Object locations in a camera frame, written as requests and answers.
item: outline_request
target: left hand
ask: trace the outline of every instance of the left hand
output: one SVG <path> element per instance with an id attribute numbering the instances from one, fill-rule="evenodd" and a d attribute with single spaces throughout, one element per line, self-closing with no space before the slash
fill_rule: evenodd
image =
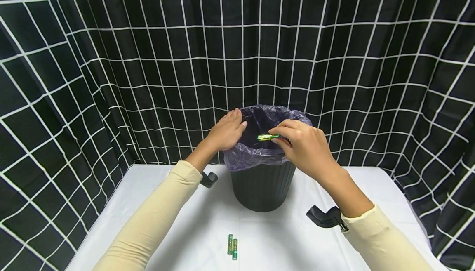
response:
<path id="1" fill-rule="evenodd" d="M 231 149 L 241 139 L 246 126 L 247 121 L 242 121 L 241 110 L 236 108 L 218 121 L 203 142 L 216 152 Z"/>

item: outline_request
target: white table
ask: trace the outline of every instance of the white table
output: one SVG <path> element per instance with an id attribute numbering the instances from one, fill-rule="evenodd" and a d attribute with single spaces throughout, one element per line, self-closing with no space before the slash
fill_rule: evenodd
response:
<path id="1" fill-rule="evenodd" d="M 68 271 L 91 270 L 134 211 L 168 175 L 172 165 L 134 165 L 91 228 Z M 381 169 L 348 167 L 354 181 L 396 224 L 434 270 L 447 270 L 430 252 L 426 235 L 407 200 Z M 272 212 L 253 212 L 234 196 L 230 172 L 210 165 L 219 180 L 199 186 L 146 270 L 288 271 L 369 270 L 340 233 L 323 229 L 306 217 L 312 205 L 326 211 L 334 202 L 315 181 L 296 171 L 287 199 Z M 227 255 L 228 234 L 238 239 L 238 260 Z"/>

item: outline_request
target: long sleeve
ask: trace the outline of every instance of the long sleeve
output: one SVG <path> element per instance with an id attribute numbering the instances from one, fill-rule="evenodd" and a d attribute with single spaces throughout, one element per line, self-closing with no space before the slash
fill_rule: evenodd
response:
<path id="1" fill-rule="evenodd" d="M 142 271 L 170 230 L 178 212 L 196 191 L 202 175 L 179 161 L 170 174 L 137 209 L 94 271 Z"/>
<path id="2" fill-rule="evenodd" d="M 344 236 L 373 271 L 428 271 L 428 262 L 377 205 L 361 217 L 347 218 Z"/>

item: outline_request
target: ribbed trash can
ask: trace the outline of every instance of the ribbed trash can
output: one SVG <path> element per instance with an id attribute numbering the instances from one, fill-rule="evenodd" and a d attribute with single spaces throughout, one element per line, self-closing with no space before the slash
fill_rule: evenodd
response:
<path id="1" fill-rule="evenodd" d="M 291 162 L 279 166 L 258 165 L 231 172 L 234 195 L 247 209 L 269 212 L 279 208 L 289 191 L 296 167 Z"/>
<path id="2" fill-rule="evenodd" d="M 250 210 L 269 212 L 284 202 L 296 167 L 280 146 L 258 142 L 257 135 L 267 134 L 286 119 L 312 123 L 302 112 L 284 106 L 254 105 L 241 112 L 247 121 L 246 130 L 237 145 L 224 152 L 224 162 L 231 171 L 237 200 Z"/>

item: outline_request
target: battery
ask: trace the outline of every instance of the battery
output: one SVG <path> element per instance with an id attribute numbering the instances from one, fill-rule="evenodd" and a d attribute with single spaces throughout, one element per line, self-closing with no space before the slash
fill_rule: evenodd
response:
<path id="1" fill-rule="evenodd" d="M 228 255 L 233 254 L 233 235 L 228 235 Z"/>
<path id="2" fill-rule="evenodd" d="M 257 136 L 257 140 L 258 141 L 268 141 L 268 140 L 272 140 L 273 138 L 277 138 L 277 137 L 280 137 L 280 135 L 278 134 L 262 134 L 262 135 L 258 135 Z"/>
<path id="3" fill-rule="evenodd" d="M 233 260 L 238 259 L 238 240 L 233 239 Z"/>

